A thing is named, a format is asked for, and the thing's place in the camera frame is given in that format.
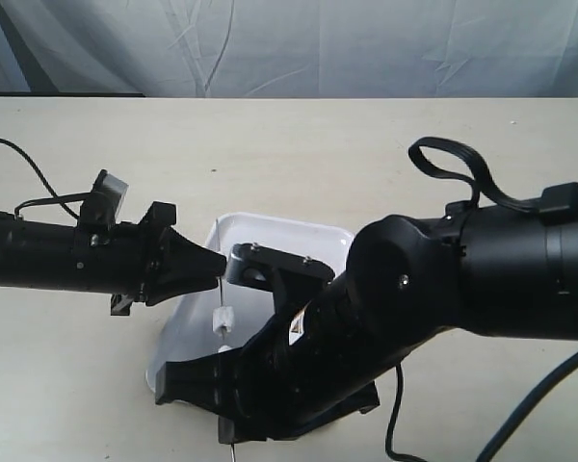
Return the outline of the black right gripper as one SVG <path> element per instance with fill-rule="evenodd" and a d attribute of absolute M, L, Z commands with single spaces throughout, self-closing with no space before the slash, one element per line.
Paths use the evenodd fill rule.
<path fill-rule="evenodd" d="M 156 373 L 155 403 L 240 405 L 218 409 L 222 445 L 294 440 L 380 404 L 375 380 L 405 357 L 371 329 L 344 288 L 326 288 L 296 315 L 268 323 L 245 347 Z"/>

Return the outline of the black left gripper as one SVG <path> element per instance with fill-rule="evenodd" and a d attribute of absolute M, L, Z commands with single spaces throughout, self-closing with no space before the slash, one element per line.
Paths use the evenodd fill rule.
<path fill-rule="evenodd" d="M 154 201 L 137 223 L 116 222 L 107 232 L 76 225 L 71 289 L 110 294 L 113 308 L 155 306 L 216 289 L 226 259 L 175 231 L 176 206 Z"/>

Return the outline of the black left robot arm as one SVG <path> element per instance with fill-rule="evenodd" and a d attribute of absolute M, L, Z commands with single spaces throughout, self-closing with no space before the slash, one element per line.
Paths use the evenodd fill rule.
<path fill-rule="evenodd" d="M 0 287 L 108 294 L 114 316 L 134 303 L 217 288 L 225 258 L 175 229 L 176 208 L 154 202 L 140 222 L 102 228 L 0 218 Z"/>

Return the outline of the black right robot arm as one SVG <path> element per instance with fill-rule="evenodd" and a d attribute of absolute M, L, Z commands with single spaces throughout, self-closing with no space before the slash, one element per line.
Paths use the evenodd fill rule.
<path fill-rule="evenodd" d="M 270 293 L 275 311 L 242 346 L 164 363 L 156 402 L 215 414 L 224 444 L 294 440 L 376 408 L 376 379 L 441 332 L 578 341 L 578 185 L 543 198 L 533 215 L 388 216 L 355 236 L 340 273 L 234 245 L 229 283 Z"/>

